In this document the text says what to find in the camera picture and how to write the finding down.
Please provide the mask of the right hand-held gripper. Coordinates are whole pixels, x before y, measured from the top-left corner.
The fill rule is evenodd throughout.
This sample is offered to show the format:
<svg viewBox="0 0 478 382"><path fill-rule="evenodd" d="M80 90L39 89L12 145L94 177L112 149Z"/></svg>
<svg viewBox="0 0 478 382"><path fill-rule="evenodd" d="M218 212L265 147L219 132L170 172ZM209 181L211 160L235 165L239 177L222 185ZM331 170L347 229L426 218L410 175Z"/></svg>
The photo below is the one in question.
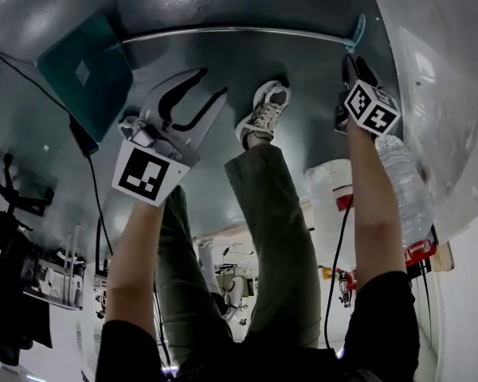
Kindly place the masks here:
<svg viewBox="0 0 478 382"><path fill-rule="evenodd" d="M357 57L355 64L354 57L347 53L341 62L341 75L346 91L339 93L335 130L346 134L347 122L354 120L358 127L375 137L389 134L401 118L401 112L396 100L381 91L384 85L367 62Z"/></svg>

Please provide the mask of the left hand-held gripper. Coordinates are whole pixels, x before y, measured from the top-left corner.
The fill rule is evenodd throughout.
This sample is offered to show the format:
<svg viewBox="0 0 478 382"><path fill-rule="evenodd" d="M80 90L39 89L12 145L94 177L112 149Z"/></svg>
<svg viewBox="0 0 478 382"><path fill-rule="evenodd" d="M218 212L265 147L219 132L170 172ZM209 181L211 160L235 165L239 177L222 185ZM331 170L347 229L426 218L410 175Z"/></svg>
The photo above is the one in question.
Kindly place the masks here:
<svg viewBox="0 0 478 382"><path fill-rule="evenodd" d="M119 124L123 141L112 179L114 189L160 206L198 163L197 148L224 107L228 88L213 94L185 125L172 123L171 112L207 72L207 68L195 68L164 80L147 94L141 117L128 115Z"/></svg>

